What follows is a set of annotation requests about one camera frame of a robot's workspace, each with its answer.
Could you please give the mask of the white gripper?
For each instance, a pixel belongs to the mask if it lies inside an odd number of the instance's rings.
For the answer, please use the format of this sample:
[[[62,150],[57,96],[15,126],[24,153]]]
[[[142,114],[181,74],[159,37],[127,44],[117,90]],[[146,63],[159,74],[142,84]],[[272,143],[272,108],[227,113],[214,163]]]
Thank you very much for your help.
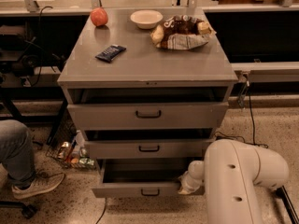
[[[178,177],[178,181],[181,183],[178,194],[189,195],[196,192],[202,186],[203,175],[196,175],[186,171],[183,175]]]

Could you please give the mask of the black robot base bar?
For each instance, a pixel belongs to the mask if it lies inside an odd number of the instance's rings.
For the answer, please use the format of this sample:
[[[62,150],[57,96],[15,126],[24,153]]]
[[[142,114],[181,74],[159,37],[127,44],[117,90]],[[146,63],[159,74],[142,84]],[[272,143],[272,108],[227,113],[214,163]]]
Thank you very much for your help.
[[[292,205],[292,201],[288,195],[287,190],[284,186],[276,190],[276,195],[283,201],[286,211],[292,224],[299,224],[299,216],[297,216],[296,211]]]

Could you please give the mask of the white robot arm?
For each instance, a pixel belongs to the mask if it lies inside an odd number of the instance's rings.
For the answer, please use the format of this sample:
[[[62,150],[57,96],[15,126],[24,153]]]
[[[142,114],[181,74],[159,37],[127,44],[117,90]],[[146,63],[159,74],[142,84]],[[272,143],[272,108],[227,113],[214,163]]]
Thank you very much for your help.
[[[275,151],[221,139],[208,146],[201,161],[189,164],[178,192],[205,189],[208,224],[263,224],[254,188],[277,189],[288,178],[289,166]]]

